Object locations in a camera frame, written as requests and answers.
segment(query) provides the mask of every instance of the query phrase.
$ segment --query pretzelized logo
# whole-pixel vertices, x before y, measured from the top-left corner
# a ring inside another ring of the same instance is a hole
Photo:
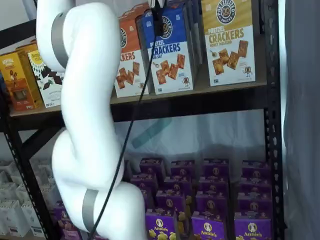
[[[127,45],[127,33],[126,31],[121,27],[120,28],[120,33],[121,33],[121,48],[123,49]]]
[[[235,19],[236,4],[233,0],[221,0],[216,7],[216,18],[222,24],[229,24]]]
[[[161,37],[163,39],[167,39],[171,36],[173,31],[172,22],[166,16],[162,16],[162,23],[163,23],[163,34]]]

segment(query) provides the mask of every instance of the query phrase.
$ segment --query purple box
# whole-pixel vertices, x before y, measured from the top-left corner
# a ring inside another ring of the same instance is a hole
[[[271,179],[270,167],[266,162],[247,161],[242,162],[242,177],[247,179]]]
[[[225,196],[228,196],[228,179],[225,177],[201,176],[198,183],[198,190],[203,192],[213,191],[216,193],[223,193]]]
[[[267,179],[248,179],[242,177],[238,184],[238,192],[250,194],[252,196],[259,196],[263,194],[271,195],[272,189],[270,181]]]
[[[270,194],[252,196],[240,192],[237,197],[237,210],[239,212],[258,212],[266,217],[272,216],[272,199]]]
[[[145,224],[149,239],[180,239],[177,216],[174,210],[148,209],[145,213]]]
[[[229,160],[223,158],[205,158],[202,166],[205,177],[229,178]]]
[[[174,208],[178,219],[178,230],[183,237],[188,236],[190,226],[187,215],[185,195],[173,189],[159,190],[156,193],[156,202],[160,208]]]
[[[165,163],[161,158],[142,158],[140,171],[144,174],[155,174],[160,185],[166,177]]]
[[[156,195],[158,190],[158,181],[155,174],[140,173],[133,175],[131,183],[142,189],[150,188],[153,196]]]
[[[210,212],[195,211],[192,215],[192,228],[195,240],[226,239],[225,221]]]
[[[271,240],[271,219],[257,212],[236,212],[234,230],[238,240]]]
[[[189,176],[192,179],[196,177],[195,160],[183,160],[171,162],[172,176]]]
[[[140,190],[143,195],[145,210],[154,209],[155,202],[154,202],[154,198],[152,197],[152,192],[151,192],[150,188],[144,187],[144,188],[140,188]]]
[[[54,215],[62,229],[65,240],[82,240],[79,229],[71,222],[65,205],[62,201],[58,201],[54,207]]]
[[[195,201],[196,210],[199,212],[211,212],[220,215],[221,218],[228,216],[228,200],[222,192],[198,191]]]

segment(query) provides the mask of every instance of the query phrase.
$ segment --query cracker box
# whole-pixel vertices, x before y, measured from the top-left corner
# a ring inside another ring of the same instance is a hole
[[[199,212],[211,212],[221,218],[228,216],[228,199],[222,192],[198,191],[195,201],[196,210]]]
[[[36,109],[43,101],[23,49],[0,55],[0,71],[16,111]]]
[[[247,161],[242,162],[242,177],[253,179],[271,179],[270,167],[266,162]]]
[[[186,214],[190,218],[194,210],[194,192],[188,176],[167,176],[164,186],[168,189],[183,192],[186,203]]]
[[[272,199],[270,194],[252,196],[249,193],[239,192],[237,197],[237,210],[239,212],[258,212],[266,217],[272,216]]]
[[[193,90],[195,66],[187,5],[168,4],[163,11],[162,22],[164,33],[156,38],[151,65],[155,94]],[[155,39],[151,11],[144,15],[143,28],[151,57]]]
[[[171,162],[172,176],[190,176],[192,179],[196,177],[195,160],[173,161]]]
[[[121,34],[121,57],[114,83],[118,98],[139,96],[146,81],[149,57],[144,38],[142,14],[139,9],[131,10],[119,18]],[[144,94],[150,93],[152,76]]]
[[[21,209],[23,211],[25,219],[27,220],[29,226],[31,227],[33,235],[35,237],[45,238],[45,234],[42,230],[42,227],[41,227],[40,222],[38,220],[36,211],[31,203],[31,201],[25,202],[21,206]]]
[[[248,178],[242,177],[238,184],[238,192],[251,194],[253,196],[272,194],[271,183],[267,179],[256,179],[250,180]]]
[[[198,182],[199,191],[213,191],[216,193],[223,193],[229,196],[228,180],[223,177],[205,177],[201,176]]]
[[[222,158],[205,158],[202,166],[205,177],[229,178],[229,160]]]
[[[148,239],[180,240],[177,216],[171,209],[148,209],[145,213]]]
[[[156,193],[156,202],[160,208],[174,208],[178,219],[178,230],[181,236],[189,234],[189,218],[185,195],[181,191],[173,189],[159,190]]]
[[[23,238],[29,232],[30,226],[18,200],[3,201],[0,203],[0,212],[12,236]]]
[[[131,183],[139,188],[150,188],[152,195],[155,196],[158,190],[158,181],[155,174],[141,173],[133,175]]]
[[[210,85],[256,80],[251,1],[201,0]]]
[[[234,229],[236,240],[271,240],[271,219],[257,212],[236,212]]]
[[[195,211],[192,215],[192,228],[195,240],[226,238],[226,223],[219,215]]]
[[[160,185],[166,177],[165,163],[161,158],[142,158],[140,171],[145,174],[155,174]]]

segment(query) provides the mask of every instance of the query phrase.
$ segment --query blue cracker box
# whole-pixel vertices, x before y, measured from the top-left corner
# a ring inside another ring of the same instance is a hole
[[[151,65],[155,93],[193,90],[195,69],[187,5],[169,3],[162,14],[162,22],[164,33],[156,38]],[[151,57],[155,39],[151,11],[144,14],[143,29]]]

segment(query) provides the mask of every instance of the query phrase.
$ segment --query brown box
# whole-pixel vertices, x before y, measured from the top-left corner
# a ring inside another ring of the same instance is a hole
[[[36,109],[43,105],[24,48],[0,55],[0,71],[16,111]]]

